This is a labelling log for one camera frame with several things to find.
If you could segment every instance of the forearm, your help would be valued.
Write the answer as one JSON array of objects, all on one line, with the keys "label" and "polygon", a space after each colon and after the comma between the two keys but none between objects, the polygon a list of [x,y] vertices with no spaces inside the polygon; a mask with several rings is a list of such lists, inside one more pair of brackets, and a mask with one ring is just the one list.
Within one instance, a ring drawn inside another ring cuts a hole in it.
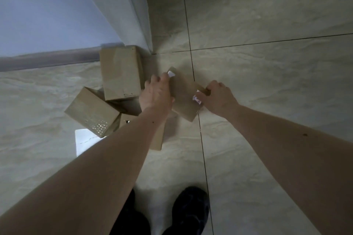
[{"label": "forearm", "polygon": [[157,111],[146,109],[7,211],[0,218],[0,230],[6,234],[108,234],[164,120]]},{"label": "forearm", "polygon": [[352,232],[352,143],[240,105],[227,120],[322,234]]}]

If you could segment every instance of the cardboard box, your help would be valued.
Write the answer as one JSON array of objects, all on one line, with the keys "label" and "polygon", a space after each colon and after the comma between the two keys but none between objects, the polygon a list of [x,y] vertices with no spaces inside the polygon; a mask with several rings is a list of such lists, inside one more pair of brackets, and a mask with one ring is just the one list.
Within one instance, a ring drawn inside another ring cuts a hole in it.
[{"label": "cardboard box", "polygon": [[[129,115],[129,114],[121,114],[120,118],[120,127],[128,124],[130,121],[135,119],[137,116]],[[150,150],[161,150],[162,149],[162,144],[163,144],[163,134],[164,134],[164,128],[165,128],[165,122],[160,125],[160,127],[157,129],[156,134],[154,135],[151,145],[150,145]]]},{"label": "cardboard box", "polygon": [[136,46],[103,48],[99,58],[106,101],[139,96],[145,80]]},{"label": "cardboard box", "polygon": [[124,109],[104,101],[104,93],[84,87],[65,113],[92,133],[102,138],[119,128]]},{"label": "cardboard box", "polygon": [[192,122],[203,104],[195,97],[197,91],[210,95],[210,91],[195,81],[188,79],[174,67],[168,70],[170,77],[170,94],[175,98],[172,110]]}]

